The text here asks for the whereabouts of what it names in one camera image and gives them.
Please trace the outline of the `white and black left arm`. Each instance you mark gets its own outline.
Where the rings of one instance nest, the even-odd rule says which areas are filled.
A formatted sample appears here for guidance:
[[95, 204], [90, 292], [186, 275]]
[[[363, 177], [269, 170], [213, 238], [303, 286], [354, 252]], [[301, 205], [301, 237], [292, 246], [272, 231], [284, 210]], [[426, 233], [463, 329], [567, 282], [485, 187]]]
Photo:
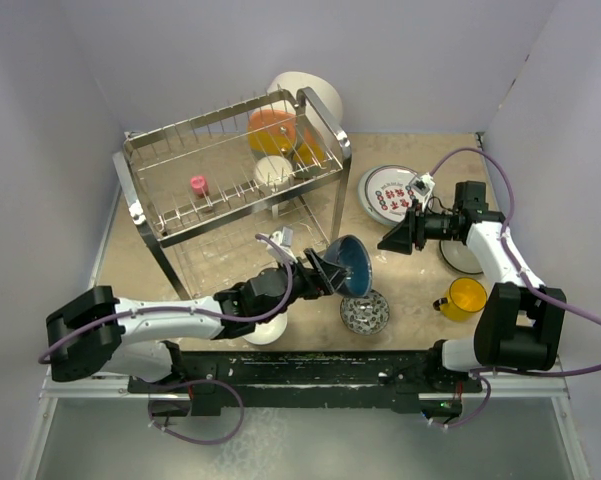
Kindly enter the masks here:
[[182, 387], [186, 369], [176, 338], [217, 341], [248, 336], [284, 315], [297, 300], [366, 295], [367, 269], [341, 255], [338, 245], [326, 256], [307, 249], [306, 262], [290, 249], [262, 237], [273, 268], [197, 300], [143, 302], [96, 286], [51, 313], [45, 321], [47, 348], [38, 361], [56, 382], [96, 373], [117, 373], [154, 383], [164, 392]]

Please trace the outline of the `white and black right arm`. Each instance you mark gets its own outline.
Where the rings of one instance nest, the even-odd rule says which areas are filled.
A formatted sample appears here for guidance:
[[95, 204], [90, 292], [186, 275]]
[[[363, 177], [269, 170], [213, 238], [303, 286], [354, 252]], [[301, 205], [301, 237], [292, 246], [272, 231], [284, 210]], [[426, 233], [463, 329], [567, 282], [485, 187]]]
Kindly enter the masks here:
[[414, 203], [378, 243], [380, 250], [409, 255], [428, 240], [459, 241], [492, 285], [473, 337], [442, 341], [441, 357], [425, 366], [426, 383], [436, 391], [449, 390], [460, 372], [483, 367], [544, 372], [555, 364], [564, 311], [524, 283], [501, 244], [508, 233], [504, 220], [503, 213], [489, 209], [485, 183], [459, 182], [450, 214], [425, 212]]

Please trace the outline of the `dark blue ceramic bowl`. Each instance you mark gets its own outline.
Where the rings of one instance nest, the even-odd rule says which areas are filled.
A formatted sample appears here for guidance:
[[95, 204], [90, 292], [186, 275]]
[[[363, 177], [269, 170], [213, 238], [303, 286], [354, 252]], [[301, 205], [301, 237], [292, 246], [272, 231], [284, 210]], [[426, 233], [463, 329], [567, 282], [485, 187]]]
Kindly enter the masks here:
[[336, 265], [352, 269], [349, 288], [351, 296], [365, 297], [372, 288], [372, 264], [366, 247], [354, 235], [345, 235], [334, 241], [325, 251], [323, 258]]

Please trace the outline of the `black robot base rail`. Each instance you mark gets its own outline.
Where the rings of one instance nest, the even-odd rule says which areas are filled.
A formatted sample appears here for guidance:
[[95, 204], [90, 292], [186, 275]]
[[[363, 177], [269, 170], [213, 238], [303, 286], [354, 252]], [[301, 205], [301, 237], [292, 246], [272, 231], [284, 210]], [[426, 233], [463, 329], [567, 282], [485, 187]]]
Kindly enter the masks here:
[[216, 416], [225, 407], [388, 409], [461, 412], [461, 393], [482, 386], [446, 370], [437, 349], [389, 351], [190, 351], [155, 384], [133, 377], [133, 394], [160, 402], [159, 414]]

